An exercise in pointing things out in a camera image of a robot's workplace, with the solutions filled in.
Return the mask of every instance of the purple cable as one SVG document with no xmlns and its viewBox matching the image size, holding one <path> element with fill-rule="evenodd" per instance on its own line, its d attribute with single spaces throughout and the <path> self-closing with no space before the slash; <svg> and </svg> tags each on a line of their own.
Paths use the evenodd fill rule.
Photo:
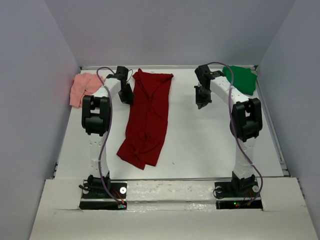
<svg viewBox="0 0 320 240">
<path fill-rule="evenodd" d="M 104 86 L 106 92 L 108 93 L 108 97 L 109 97 L 109 100 L 110 100 L 110 123 L 109 123 L 109 128 L 108 128 L 108 130 L 107 130 L 107 132 L 106 132 L 105 140 L 104 140 L 104 142 L 103 142 L 103 144 L 102 144 L 102 148 L 101 148 L 101 151 L 100 151 L 100 154 L 99 154 L 99 158 L 98 158 L 98 168 L 99 168 L 99 174 L 100 174 L 101 182 L 102 182 L 102 185 L 103 185 L 103 188 L 104 188 L 105 192 L 106 192 L 112 199 L 114 199 L 116 202 L 118 202 L 117 198 L 114 197 L 114 196 L 109 192 L 109 190 L 108 190 L 108 188 L 107 188 L 107 186 L 106 186 L 106 184 L 105 184 L 104 176 L 103 176 L 102 170 L 101 170 L 101 156 L 102 156 L 102 152 L 103 152 L 103 150 L 104 150 L 104 148 L 105 148 L 105 146 L 106 146 L 106 142 L 107 142 L 107 139 L 108 139 L 109 134 L 110 134 L 111 123 L 112 123 L 112 113 L 113 113 L 113 109 L 112 109 L 112 98 L 111 98 L 110 91 L 109 91 L 109 89 L 107 88 L 107 86 L 105 86 L 105 83 L 102 81 L 101 77 L 99 76 L 99 70 L 101 70 L 101 69 L 108 69 L 108 70 L 110 70 L 113 74 L 115 74 L 115 72 L 114 72 L 111 68 L 109 68 L 109 67 L 107 67 L 107 66 L 99 67 L 99 68 L 96 70 L 96 75 L 97 75 L 97 77 L 99 78 L 102 86 Z"/>
<path fill-rule="evenodd" d="M 235 126 L 235 122 L 234 122 L 234 119 L 232 117 L 232 106 L 231 106 L 231 102 L 232 102 L 232 97 L 231 97 L 231 92 L 232 92 L 232 87 L 234 86 L 234 80 L 235 80 L 235 76 L 234 76 L 234 72 L 232 71 L 232 69 L 222 63 L 222 62 L 218 62 L 218 61 L 213 61 L 213 62 L 209 62 L 207 65 L 210 65 L 210 64 L 219 64 L 219 65 L 223 65 L 225 66 L 226 68 L 228 68 L 228 70 L 231 72 L 231 82 L 230 82 L 230 88 L 229 88 L 229 99 L 228 99 L 228 108 L 229 108 L 229 116 L 230 116 L 230 122 L 231 122 L 231 127 L 232 127 L 232 131 L 235 133 L 234 134 L 234 138 L 235 138 L 235 142 L 236 144 L 238 145 L 241 153 L 243 154 L 243 156 L 247 159 L 247 161 L 249 162 L 250 165 L 252 165 L 253 169 L 258 173 L 259 177 L 261 178 L 261 184 L 260 184 L 260 188 L 259 188 L 259 191 L 256 193 L 255 197 L 250 200 L 249 202 L 246 202 L 245 204 L 248 205 L 250 203 L 252 203 L 254 200 L 257 199 L 257 197 L 260 196 L 260 193 L 261 193 L 261 190 L 262 190 L 262 187 L 264 185 L 264 180 L 262 178 L 262 175 L 261 173 L 258 171 L 258 169 L 256 168 L 256 166 L 254 165 L 254 163 L 252 162 L 252 160 L 250 159 L 250 157 L 245 153 L 245 151 L 242 149 L 241 145 L 240 145 L 240 142 L 239 142 L 239 139 L 236 137 L 237 136 L 237 130 L 236 130 L 236 126 Z"/>
</svg>

